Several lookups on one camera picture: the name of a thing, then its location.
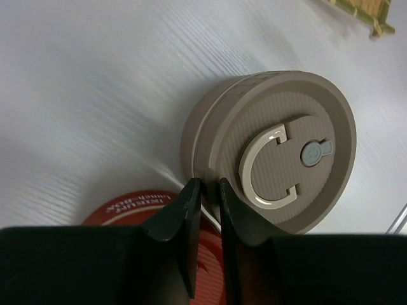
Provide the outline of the red round lid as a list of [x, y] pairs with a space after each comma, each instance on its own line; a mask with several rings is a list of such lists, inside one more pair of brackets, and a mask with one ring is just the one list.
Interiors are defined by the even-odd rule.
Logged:
[[195, 298], [190, 304], [226, 304], [221, 234], [205, 217], [200, 219]]

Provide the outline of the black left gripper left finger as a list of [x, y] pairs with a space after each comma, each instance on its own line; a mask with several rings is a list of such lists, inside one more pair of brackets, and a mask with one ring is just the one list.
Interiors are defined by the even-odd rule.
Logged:
[[1, 230], [2, 304], [188, 304], [195, 296], [199, 179], [136, 226]]

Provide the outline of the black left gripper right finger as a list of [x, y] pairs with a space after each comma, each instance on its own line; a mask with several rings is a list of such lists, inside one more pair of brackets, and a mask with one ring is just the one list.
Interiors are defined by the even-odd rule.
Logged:
[[289, 234], [219, 181], [228, 304], [405, 304], [402, 234]]

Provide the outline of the beige steel container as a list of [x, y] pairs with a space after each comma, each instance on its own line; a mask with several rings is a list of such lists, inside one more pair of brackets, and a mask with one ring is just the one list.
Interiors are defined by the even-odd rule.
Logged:
[[209, 90], [191, 111], [181, 139], [184, 176], [202, 177], [213, 168], [220, 142], [233, 120], [252, 98], [266, 88], [265, 83], [279, 71], [258, 72], [224, 80]]

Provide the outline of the red steel container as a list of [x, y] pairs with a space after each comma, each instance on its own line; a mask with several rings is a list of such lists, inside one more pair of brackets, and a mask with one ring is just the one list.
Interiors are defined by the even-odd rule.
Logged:
[[176, 197], [176, 193], [162, 190], [128, 193], [101, 205], [82, 224], [86, 226], [138, 225]]

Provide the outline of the beige round lid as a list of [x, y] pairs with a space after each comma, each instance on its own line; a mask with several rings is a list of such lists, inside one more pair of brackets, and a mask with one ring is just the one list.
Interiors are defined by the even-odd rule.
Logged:
[[315, 227], [341, 196], [355, 160], [355, 121], [327, 79], [279, 71], [229, 125], [210, 189], [225, 178], [237, 196], [288, 233]]

